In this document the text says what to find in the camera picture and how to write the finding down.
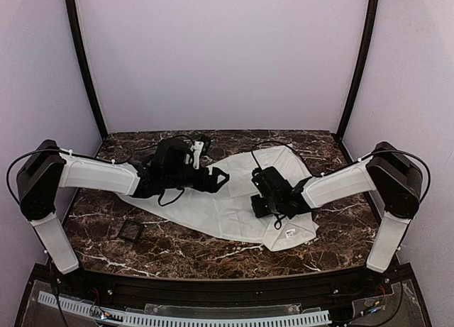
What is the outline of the white button shirt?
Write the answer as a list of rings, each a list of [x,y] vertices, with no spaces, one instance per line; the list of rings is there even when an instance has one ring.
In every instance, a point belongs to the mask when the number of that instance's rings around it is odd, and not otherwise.
[[[275,167],[295,185],[310,176],[305,164],[288,148],[274,146],[253,153],[238,153],[214,163],[230,175],[230,180],[215,194],[186,189],[165,192],[165,201],[172,204],[161,207],[155,197],[135,199],[121,196],[121,200],[173,223],[215,238],[246,243],[261,243],[272,252],[294,248],[316,237],[318,225],[311,214],[285,218],[282,227],[275,228],[275,217],[256,218],[251,196],[258,193],[252,183],[252,171],[258,166]]]

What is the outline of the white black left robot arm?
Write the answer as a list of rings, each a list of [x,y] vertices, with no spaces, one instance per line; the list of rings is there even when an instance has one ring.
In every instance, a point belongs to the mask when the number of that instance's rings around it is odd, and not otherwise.
[[[21,213],[31,224],[57,270],[67,275],[80,268],[79,259],[57,215],[56,200],[65,189],[111,192],[128,199],[157,197],[160,206],[167,190],[186,189],[215,194],[229,181],[227,172],[201,165],[207,140],[185,142],[167,138],[140,160],[102,160],[60,148],[44,140],[35,150],[20,156],[16,175]]]

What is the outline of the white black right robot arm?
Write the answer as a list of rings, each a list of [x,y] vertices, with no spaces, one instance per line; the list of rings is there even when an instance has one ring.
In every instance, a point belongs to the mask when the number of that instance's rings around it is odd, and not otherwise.
[[[275,228],[314,209],[354,196],[374,193],[383,205],[380,226],[366,260],[366,267],[385,272],[400,248],[410,223],[431,187],[431,171],[420,157],[383,141],[363,157],[337,170],[312,174],[290,184],[276,167],[257,166],[252,183],[253,213],[274,216]]]

